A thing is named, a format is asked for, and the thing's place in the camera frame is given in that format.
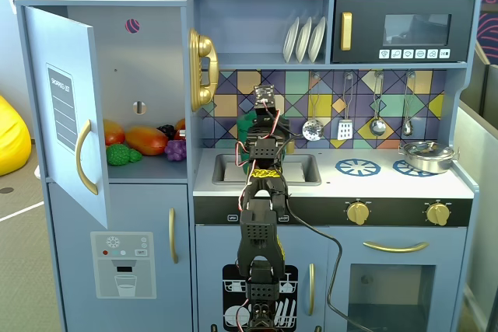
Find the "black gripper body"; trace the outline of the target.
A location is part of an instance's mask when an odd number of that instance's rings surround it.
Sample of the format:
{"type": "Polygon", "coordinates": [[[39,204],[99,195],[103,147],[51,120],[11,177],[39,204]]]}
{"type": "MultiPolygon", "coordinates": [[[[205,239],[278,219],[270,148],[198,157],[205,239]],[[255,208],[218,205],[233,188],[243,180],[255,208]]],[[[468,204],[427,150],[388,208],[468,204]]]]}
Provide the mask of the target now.
{"type": "Polygon", "coordinates": [[[290,138],[290,122],[275,107],[260,107],[246,114],[247,136],[272,138],[284,142],[290,138]]]}

